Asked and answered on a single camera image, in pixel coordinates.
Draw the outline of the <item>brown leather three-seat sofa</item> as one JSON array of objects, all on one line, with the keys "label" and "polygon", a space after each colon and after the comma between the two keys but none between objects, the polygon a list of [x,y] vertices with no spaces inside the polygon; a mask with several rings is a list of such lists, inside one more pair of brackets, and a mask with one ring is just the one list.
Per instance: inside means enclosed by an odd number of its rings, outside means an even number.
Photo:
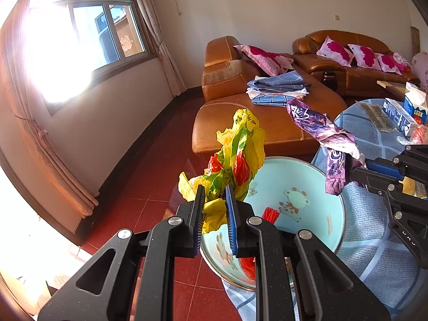
[{"label": "brown leather three-seat sofa", "polygon": [[399,69],[402,75],[397,75],[365,69],[357,66],[355,57],[351,67],[343,67],[335,61],[317,56],[316,52],[321,48],[327,36],[339,42],[351,53],[348,44],[370,47],[375,54],[382,53],[394,56],[394,53],[384,42],[378,39],[342,30],[319,30],[296,39],[292,44],[292,57],[297,65],[325,86],[336,91],[342,98],[381,98],[384,94],[381,92],[381,87],[376,83],[377,81],[420,84],[420,80],[409,70]]}]

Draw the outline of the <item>clear bag red white print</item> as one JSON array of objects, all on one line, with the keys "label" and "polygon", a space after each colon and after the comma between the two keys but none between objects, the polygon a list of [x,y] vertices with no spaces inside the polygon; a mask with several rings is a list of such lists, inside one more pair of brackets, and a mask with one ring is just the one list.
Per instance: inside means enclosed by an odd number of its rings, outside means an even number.
[{"label": "clear bag red white print", "polygon": [[428,144],[428,129],[425,125],[418,125],[413,130],[410,138],[398,136],[398,143],[401,145],[427,145]]}]

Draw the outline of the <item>folded blue plaid bedding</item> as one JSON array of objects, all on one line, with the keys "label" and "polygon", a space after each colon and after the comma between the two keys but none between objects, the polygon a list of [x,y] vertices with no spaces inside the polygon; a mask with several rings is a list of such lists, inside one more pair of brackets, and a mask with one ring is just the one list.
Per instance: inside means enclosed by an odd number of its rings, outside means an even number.
[{"label": "folded blue plaid bedding", "polygon": [[306,82],[296,70],[274,77],[256,76],[247,83],[247,95],[253,104],[261,106],[286,106],[288,101],[302,101],[311,84]]}]

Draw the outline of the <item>clear dark snack packet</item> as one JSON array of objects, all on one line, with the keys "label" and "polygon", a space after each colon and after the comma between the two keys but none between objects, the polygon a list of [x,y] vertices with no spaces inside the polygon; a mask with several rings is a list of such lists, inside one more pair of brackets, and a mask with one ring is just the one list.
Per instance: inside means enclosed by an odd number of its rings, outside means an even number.
[{"label": "clear dark snack packet", "polygon": [[358,106],[381,133],[395,133],[398,131],[379,105],[358,102]]}]

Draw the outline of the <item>pink blanket on chair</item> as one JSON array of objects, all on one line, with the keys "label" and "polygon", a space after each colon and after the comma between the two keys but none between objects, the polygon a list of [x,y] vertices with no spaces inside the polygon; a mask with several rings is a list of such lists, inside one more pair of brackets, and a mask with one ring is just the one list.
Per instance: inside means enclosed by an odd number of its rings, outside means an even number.
[{"label": "pink blanket on chair", "polygon": [[428,53],[421,51],[411,60],[411,71],[420,80],[421,89],[427,93],[428,87]]}]

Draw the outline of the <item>purple floral wrapper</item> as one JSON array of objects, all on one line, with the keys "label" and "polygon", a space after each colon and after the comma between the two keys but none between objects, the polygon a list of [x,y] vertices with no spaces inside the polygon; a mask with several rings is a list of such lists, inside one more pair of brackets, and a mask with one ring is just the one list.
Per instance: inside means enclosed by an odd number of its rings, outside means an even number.
[{"label": "purple floral wrapper", "polygon": [[338,127],[327,114],[312,110],[298,99],[288,101],[286,109],[294,124],[326,149],[326,193],[341,194],[351,182],[351,170],[366,166],[365,156],[360,152],[355,136]]}]

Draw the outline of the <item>large framed window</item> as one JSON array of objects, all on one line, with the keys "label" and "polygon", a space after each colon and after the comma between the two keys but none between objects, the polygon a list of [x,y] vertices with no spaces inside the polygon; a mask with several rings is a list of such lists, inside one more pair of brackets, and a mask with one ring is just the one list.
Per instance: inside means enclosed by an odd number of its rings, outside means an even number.
[{"label": "large framed window", "polygon": [[136,0],[30,0],[25,69],[49,114],[155,54]]}]

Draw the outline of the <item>yellow plastic bag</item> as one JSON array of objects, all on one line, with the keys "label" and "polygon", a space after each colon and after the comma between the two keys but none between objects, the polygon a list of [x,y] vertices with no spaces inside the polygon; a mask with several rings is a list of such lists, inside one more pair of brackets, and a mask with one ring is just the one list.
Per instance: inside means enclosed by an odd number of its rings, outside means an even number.
[{"label": "yellow plastic bag", "polygon": [[202,233],[216,231],[227,223],[226,186],[230,186],[235,199],[243,201],[250,182],[263,166],[265,131],[249,109],[238,109],[231,128],[216,133],[221,149],[214,153],[202,175],[187,178],[181,173],[178,190],[187,201],[196,198],[197,188],[205,188],[205,204],[202,209]]}]

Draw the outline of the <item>white blue milk box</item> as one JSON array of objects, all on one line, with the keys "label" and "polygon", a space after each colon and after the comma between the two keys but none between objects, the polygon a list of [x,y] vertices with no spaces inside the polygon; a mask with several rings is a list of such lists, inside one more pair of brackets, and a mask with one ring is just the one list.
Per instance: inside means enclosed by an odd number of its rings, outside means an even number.
[{"label": "white blue milk box", "polygon": [[410,138],[418,123],[407,111],[394,99],[386,98],[382,109],[395,127],[406,137]]}]

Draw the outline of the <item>brown leather chaise sofa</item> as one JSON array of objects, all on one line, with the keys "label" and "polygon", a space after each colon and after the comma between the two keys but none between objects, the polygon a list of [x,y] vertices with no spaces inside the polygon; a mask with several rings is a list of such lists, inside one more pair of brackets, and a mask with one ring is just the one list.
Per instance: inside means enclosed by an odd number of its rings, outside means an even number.
[{"label": "brown leather chaise sofa", "polygon": [[247,95],[247,83],[261,74],[256,65],[243,58],[233,36],[210,41],[205,49],[200,108],[192,131],[192,150],[205,159],[220,149],[217,131],[233,124],[238,109],[249,109],[266,132],[267,156],[292,156],[308,161],[319,149],[319,142],[296,126],[285,108],[259,106]]}]

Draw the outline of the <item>wooden glass-top coffee table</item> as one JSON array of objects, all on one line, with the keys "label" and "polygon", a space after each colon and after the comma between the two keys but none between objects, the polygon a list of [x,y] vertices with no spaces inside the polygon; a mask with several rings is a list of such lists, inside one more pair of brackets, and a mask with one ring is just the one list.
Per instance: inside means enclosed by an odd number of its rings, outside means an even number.
[{"label": "wooden glass-top coffee table", "polygon": [[406,84],[387,81],[377,81],[376,83],[381,87],[381,92],[384,94],[385,98],[394,99],[395,101],[404,101]]}]

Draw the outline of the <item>blue Look milk carton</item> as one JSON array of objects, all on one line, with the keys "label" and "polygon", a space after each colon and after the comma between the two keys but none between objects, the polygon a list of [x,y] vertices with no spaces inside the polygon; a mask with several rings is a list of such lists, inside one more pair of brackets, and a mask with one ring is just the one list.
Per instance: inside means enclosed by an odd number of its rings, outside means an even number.
[{"label": "blue Look milk carton", "polygon": [[406,83],[404,109],[419,125],[427,124],[427,94],[413,83]]}]

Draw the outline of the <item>pink floral pillow on chaise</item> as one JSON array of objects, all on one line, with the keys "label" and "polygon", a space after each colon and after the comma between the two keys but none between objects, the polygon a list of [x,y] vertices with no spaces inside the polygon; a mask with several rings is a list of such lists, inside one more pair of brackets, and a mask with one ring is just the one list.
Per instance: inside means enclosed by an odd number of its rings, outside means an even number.
[{"label": "pink floral pillow on chaise", "polygon": [[293,70],[293,59],[283,54],[267,52],[250,45],[235,45],[235,49],[243,52],[261,70],[271,77],[282,75],[288,70]]}]

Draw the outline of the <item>beige right curtain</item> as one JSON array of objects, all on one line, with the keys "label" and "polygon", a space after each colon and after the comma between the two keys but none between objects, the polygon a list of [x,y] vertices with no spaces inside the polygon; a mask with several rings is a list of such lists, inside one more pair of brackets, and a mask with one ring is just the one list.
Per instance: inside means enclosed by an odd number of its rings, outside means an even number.
[{"label": "beige right curtain", "polygon": [[170,92],[173,96],[179,96],[186,91],[186,86],[178,66],[164,41],[154,1],[136,0],[136,2],[147,25],[147,29],[155,42]]}]

